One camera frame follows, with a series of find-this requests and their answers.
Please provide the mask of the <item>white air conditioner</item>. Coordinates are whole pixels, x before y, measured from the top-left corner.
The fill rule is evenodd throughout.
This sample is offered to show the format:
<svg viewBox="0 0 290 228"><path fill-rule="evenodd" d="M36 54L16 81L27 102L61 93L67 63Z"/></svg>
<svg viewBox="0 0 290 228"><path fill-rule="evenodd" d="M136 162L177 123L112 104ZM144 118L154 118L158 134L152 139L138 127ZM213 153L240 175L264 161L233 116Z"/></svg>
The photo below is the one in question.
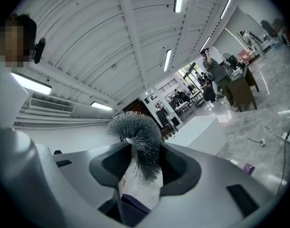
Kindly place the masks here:
<svg viewBox="0 0 290 228"><path fill-rule="evenodd" d="M51 98L49 96L40 95L33 93L29 98L29 108L60 114L71 114L73 113L73 105L71 103Z"/></svg>

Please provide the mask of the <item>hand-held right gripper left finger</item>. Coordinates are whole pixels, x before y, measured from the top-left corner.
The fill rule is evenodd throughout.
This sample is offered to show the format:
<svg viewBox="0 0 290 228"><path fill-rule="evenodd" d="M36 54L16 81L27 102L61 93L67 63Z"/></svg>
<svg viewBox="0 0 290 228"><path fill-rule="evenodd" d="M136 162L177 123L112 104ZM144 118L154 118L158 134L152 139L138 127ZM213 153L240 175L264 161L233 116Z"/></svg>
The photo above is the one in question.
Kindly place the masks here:
<svg viewBox="0 0 290 228"><path fill-rule="evenodd" d="M67 227L128 226L121 195L131 154L131 144L120 142L53 157L77 192L78 200L68 206Z"/></svg>

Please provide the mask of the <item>brown wooden staircase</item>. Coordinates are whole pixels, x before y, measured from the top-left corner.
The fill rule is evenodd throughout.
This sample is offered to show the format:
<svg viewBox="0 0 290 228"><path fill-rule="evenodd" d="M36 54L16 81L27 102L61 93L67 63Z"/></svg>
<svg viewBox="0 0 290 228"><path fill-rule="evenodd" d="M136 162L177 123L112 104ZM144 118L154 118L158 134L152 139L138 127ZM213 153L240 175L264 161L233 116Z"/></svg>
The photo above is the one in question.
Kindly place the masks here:
<svg viewBox="0 0 290 228"><path fill-rule="evenodd" d="M142 114L146 114L146 107L144 103L137 98L136 100L132 101L130 104L128 104L126 107L123 108L124 112L140 112Z"/></svg>

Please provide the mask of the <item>grey white toilet brush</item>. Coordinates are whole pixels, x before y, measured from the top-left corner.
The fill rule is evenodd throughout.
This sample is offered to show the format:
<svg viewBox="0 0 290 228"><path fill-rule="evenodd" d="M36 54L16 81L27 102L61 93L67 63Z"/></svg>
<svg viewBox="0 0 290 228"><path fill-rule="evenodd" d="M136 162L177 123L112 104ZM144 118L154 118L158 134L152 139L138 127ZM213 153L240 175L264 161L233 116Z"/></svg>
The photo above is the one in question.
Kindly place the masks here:
<svg viewBox="0 0 290 228"><path fill-rule="evenodd" d="M119 184L120 200L123 194L137 199L142 191L147 190L157 194L156 180L161 175L159 155L162 137L156 122L140 112L120 113L108 123L108 135L118 137L132 147L132 163ZM127 221L125 216L124 222L130 227L139 223Z"/></svg>

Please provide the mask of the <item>black headset module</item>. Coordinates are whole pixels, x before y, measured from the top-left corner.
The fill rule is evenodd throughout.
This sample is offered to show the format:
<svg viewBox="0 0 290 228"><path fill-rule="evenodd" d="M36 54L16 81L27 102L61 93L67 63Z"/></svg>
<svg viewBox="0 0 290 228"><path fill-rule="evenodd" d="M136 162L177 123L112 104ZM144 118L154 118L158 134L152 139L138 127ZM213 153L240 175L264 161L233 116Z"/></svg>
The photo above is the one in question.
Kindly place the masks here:
<svg viewBox="0 0 290 228"><path fill-rule="evenodd" d="M40 62L45 45L46 45L45 38L41 38L39 40L39 42L35 45L35 53L34 53L34 63L35 64L38 64Z"/></svg>

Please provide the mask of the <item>white bathtub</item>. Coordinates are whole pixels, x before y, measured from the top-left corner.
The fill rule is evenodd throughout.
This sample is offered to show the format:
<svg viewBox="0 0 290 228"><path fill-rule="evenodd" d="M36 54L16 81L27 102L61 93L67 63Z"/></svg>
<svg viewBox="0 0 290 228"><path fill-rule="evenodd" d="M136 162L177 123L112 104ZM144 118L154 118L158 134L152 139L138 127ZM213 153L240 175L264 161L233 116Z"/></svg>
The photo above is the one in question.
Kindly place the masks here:
<svg viewBox="0 0 290 228"><path fill-rule="evenodd" d="M195 116L165 142L211 155L217 155L227 143L222 126L214 115Z"/></svg>

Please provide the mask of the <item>dark wooden desk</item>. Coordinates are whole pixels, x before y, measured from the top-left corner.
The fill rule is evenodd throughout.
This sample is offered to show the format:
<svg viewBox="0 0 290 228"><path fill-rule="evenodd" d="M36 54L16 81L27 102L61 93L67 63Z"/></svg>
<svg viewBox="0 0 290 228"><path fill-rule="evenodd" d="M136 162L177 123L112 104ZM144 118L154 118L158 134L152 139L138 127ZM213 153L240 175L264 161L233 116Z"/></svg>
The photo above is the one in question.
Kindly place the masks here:
<svg viewBox="0 0 290 228"><path fill-rule="evenodd" d="M228 88L240 112L242 112L242 104L250 103L252 103L254 109L257 110L257 104L251 91L252 86L259 92L258 85L247 66L243 69L242 75L235 77L228 84Z"/></svg>

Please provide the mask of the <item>glass entrance door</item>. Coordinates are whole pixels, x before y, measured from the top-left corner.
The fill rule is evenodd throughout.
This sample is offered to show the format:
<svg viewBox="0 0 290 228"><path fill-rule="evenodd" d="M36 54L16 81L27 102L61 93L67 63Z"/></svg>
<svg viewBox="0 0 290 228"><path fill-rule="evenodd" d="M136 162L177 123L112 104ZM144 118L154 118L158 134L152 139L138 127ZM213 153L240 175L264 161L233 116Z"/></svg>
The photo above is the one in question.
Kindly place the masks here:
<svg viewBox="0 0 290 228"><path fill-rule="evenodd" d="M197 88L200 88L202 85L197 78L198 69L200 69L199 66L195 62L192 62L181 68L179 73L187 84L193 84Z"/></svg>

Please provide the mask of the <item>dark blue cloth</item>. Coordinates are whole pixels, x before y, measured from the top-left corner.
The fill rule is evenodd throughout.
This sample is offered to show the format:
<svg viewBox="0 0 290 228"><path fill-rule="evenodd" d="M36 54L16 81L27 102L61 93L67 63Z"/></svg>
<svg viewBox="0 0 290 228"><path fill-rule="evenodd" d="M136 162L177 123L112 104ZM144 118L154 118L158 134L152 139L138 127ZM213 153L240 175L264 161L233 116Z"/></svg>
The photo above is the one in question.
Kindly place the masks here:
<svg viewBox="0 0 290 228"><path fill-rule="evenodd" d="M123 194L121 201L127 221L139 222L151 212L148 207L131 195Z"/></svg>

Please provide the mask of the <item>pink box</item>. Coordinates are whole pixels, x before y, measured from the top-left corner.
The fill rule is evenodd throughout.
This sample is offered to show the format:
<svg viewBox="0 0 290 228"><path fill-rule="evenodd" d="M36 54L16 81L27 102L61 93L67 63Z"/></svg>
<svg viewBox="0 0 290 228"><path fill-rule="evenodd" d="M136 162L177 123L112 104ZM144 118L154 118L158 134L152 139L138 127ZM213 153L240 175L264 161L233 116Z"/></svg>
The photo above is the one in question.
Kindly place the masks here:
<svg viewBox="0 0 290 228"><path fill-rule="evenodd" d="M251 56L249 54L249 52L247 50L242 50L239 54L238 54L239 58L241 61L243 61L244 63L247 63L251 60Z"/></svg>

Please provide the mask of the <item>group of office tables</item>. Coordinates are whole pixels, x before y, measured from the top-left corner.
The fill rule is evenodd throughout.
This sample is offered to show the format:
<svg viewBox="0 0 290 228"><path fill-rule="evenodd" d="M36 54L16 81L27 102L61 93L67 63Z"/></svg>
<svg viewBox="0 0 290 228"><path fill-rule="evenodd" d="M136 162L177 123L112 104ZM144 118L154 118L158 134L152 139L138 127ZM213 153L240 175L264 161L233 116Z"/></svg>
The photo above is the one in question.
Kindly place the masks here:
<svg viewBox="0 0 290 228"><path fill-rule="evenodd" d="M184 92L176 89L172 95L168 96L167 100L177 115L181 116L190 106L194 105L199 108L202 105L204 102L203 90Z"/></svg>

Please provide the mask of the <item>black machine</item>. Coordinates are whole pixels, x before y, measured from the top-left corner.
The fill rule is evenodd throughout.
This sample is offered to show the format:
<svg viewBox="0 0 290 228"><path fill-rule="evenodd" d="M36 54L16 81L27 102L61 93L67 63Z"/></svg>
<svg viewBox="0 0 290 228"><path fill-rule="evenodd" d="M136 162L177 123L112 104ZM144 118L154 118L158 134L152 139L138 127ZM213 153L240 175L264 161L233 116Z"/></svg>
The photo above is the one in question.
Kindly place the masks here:
<svg viewBox="0 0 290 228"><path fill-rule="evenodd" d="M238 60L236 59L236 57L234 55L229 56L229 58L226 59L226 61L230 64L230 68L232 70L237 69Z"/></svg>

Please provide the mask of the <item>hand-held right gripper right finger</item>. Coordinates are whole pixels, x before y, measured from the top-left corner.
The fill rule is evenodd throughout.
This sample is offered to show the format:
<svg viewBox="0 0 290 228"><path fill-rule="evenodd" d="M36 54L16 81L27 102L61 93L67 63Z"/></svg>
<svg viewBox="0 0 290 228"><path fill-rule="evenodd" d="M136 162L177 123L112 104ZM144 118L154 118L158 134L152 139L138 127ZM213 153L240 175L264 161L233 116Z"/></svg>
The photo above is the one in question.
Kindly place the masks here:
<svg viewBox="0 0 290 228"><path fill-rule="evenodd" d="M160 148L159 202L140 228L232 228L273 195L229 160L175 144Z"/></svg>

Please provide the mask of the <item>white shirt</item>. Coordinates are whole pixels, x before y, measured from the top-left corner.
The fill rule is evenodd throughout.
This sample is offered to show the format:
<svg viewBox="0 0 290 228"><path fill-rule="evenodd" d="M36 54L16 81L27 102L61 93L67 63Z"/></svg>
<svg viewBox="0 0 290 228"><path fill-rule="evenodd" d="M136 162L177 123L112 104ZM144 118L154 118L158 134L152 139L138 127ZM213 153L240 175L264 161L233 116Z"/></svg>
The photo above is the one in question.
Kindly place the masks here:
<svg viewBox="0 0 290 228"><path fill-rule="evenodd" d="M11 128L28 98L13 75L0 67L0 128Z"/></svg>

